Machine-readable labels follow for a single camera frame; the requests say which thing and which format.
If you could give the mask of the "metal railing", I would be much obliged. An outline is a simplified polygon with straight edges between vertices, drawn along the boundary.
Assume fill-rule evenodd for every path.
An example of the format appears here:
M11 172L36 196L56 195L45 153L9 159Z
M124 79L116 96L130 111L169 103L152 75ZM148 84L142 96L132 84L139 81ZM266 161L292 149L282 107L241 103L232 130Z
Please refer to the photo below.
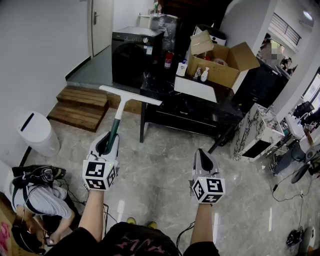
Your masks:
M271 24L279 29L284 35L286 35L294 45L298 45L302 37L276 13L274 13L272 16Z

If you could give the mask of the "red fire extinguisher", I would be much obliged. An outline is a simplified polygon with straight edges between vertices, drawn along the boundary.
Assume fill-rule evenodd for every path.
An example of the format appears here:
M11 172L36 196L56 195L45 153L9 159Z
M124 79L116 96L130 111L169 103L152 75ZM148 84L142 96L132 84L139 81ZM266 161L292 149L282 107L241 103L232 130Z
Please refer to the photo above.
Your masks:
M171 67L173 56L174 56L174 53L171 51L167 51L165 53L165 60L164 60L164 68L165 69L169 69Z

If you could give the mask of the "white squeegee green handle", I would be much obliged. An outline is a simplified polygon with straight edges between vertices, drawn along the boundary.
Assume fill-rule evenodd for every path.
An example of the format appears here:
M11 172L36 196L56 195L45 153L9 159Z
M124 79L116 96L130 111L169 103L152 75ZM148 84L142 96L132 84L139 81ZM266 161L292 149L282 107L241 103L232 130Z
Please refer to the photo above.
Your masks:
M115 87L110 87L107 85L101 85L99 87L99 89L102 91L106 91L108 93L120 96L120 103L119 103L119 106L118 106L116 114L115 114L112 128L110 130L109 140L108 140L107 145L105 147L105 152L108 154L108 153L110 153L110 151L113 147L113 144L114 144L114 141L115 141L115 138L117 135L117 130L118 130L118 127L120 124L120 120L122 118L122 114L123 114L125 105L128 101L135 100L135 101L139 101L139 102L147 103L147 104L152 104L152 105L156 105L156 106L160 106L162 104L162 101L157 100L157 99L153 99L150 97L146 97L146 96L143 96L143 95L140 95L137 93L118 89Z

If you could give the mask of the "white marble cabinet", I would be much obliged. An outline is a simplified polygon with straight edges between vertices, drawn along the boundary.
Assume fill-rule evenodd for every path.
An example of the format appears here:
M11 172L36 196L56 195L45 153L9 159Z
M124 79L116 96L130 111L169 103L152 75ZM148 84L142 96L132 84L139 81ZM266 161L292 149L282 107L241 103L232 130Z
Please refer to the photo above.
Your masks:
M284 136L273 106L265 108L254 103L235 129L230 143L231 158L254 162L268 153Z

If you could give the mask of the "white sink basin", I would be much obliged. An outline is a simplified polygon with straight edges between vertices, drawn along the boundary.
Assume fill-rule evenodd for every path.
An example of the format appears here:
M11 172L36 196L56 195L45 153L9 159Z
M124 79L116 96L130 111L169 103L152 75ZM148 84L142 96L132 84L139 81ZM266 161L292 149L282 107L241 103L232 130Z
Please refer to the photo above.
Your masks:
M174 90L179 93L184 93L213 103L217 103L215 91L211 86L186 79L184 77L175 77Z

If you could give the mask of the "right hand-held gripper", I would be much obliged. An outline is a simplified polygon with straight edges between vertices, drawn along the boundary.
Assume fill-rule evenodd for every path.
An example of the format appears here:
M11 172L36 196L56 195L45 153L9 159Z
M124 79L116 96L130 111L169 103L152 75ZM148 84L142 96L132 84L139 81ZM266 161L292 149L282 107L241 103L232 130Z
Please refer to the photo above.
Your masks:
M191 196L199 204L215 204L226 194L225 179L221 178L215 158L198 148L194 154Z

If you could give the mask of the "dark grey washing machine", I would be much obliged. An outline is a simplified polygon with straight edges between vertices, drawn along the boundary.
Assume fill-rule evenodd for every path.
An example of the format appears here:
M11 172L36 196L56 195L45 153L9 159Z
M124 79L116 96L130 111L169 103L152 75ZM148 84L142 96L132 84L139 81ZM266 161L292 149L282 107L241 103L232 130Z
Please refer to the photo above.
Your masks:
M128 26L112 33L112 81L140 88L158 64L164 32Z

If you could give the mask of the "wooden steps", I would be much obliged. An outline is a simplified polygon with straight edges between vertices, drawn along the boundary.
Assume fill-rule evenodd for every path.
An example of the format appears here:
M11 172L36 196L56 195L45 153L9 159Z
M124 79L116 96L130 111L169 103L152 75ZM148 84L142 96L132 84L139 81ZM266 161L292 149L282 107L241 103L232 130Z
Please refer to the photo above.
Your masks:
M48 119L93 133L109 109L107 94L99 89L67 85L56 99Z

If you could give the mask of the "dark wooden staircase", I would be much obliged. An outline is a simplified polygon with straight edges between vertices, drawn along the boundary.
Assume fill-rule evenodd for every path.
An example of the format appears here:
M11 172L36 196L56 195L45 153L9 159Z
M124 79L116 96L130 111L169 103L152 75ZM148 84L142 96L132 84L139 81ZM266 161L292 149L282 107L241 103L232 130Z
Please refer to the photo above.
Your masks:
M219 29L227 7L233 0L160 0L165 14L177 16L193 25L213 25Z

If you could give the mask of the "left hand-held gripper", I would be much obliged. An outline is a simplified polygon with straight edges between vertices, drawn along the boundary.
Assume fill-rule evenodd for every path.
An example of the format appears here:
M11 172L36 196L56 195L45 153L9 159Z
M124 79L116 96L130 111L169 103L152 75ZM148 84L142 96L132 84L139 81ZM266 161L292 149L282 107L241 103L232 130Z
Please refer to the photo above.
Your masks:
M83 161L82 178L88 190L108 191L118 173L118 150L120 137L110 137L110 132L98 136L90 145L89 155Z

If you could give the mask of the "person's right forearm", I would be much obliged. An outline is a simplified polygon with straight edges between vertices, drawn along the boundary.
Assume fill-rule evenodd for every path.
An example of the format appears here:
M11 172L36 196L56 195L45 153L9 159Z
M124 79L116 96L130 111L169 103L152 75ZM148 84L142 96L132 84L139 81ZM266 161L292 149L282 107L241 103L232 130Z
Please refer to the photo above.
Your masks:
M191 235L190 245L200 242L213 242L212 206L199 204Z

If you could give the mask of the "black marble table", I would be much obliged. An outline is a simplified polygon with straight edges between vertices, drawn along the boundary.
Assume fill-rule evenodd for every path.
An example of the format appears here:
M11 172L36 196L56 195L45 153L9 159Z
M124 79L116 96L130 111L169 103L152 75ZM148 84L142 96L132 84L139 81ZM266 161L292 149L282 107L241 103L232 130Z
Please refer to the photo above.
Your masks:
M208 85L215 102L176 91L173 75L149 74L140 93L162 103L142 104L139 141L144 141L145 123L152 123L213 138L208 151L212 153L243 119L243 113L233 101L232 89L213 82Z

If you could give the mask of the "black cabinet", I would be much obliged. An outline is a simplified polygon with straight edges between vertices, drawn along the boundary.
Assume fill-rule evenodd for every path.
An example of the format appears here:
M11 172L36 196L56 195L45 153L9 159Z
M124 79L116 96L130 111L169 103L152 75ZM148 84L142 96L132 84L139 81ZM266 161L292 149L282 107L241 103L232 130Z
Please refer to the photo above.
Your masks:
M265 108L272 105L289 81L277 66L268 65L260 58L257 61L259 67L247 72L234 96L244 115L255 103Z

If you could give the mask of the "brown cardboard box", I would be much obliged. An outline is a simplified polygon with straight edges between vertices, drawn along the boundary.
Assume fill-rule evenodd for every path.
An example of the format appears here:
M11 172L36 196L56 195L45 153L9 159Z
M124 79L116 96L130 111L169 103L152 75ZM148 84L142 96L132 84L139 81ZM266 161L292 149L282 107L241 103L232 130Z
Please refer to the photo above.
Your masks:
M231 48L213 43L208 31L190 36L186 74L193 77L197 68L208 68L207 80L232 88L241 72L258 68L260 63L246 42Z

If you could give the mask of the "white trash bin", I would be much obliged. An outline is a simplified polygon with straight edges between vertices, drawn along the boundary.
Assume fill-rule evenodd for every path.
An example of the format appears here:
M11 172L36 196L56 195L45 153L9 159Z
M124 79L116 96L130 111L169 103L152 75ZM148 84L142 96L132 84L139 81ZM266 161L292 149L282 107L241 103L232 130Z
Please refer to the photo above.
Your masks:
M36 111L28 111L18 123L17 131L25 143L45 157L54 157L60 150L59 139L49 120Z

